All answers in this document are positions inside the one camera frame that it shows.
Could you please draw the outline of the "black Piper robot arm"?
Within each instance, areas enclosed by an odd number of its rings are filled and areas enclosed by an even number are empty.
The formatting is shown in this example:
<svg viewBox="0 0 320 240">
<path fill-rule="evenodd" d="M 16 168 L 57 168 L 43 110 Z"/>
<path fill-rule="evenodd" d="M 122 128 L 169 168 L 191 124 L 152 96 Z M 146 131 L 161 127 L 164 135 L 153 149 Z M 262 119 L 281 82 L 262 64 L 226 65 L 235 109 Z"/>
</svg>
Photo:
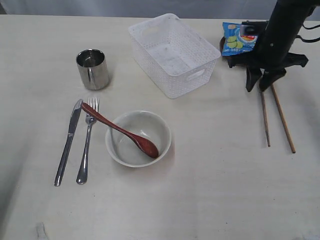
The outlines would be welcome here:
<svg viewBox="0 0 320 240">
<path fill-rule="evenodd" d="M 227 57 L 230 68 L 246 67 L 246 90 L 250 92 L 256 83 L 265 91 L 275 81 L 286 75 L 286 68 L 305 67 L 308 58 L 304 54 L 291 53 L 307 17 L 320 5 L 318 0 L 279 0 L 268 21 L 244 21 L 240 26 L 242 36 L 257 36 L 253 49 Z"/>
</svg>

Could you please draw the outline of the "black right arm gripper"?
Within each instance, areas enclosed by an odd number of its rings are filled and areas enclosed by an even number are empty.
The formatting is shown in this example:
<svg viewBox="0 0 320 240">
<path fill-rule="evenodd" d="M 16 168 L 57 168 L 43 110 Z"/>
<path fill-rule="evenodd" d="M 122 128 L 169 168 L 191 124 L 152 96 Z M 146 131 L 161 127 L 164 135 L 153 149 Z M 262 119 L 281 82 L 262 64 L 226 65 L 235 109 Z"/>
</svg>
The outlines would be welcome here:
<svg viewBox="0 0 320 240">
<path fill-rule="evenodd" d="M 308 58 L 304 54 L 291 53 L 294 36 L 260 35 L 252 51 L 227 57 L 229 67 L 246 67 L 245 88 L 251 92 L 259 80 L 259 90 L 264 92 L 275 81 L 283 78 L 291 66 L 305 67 Z"/>
</svg>

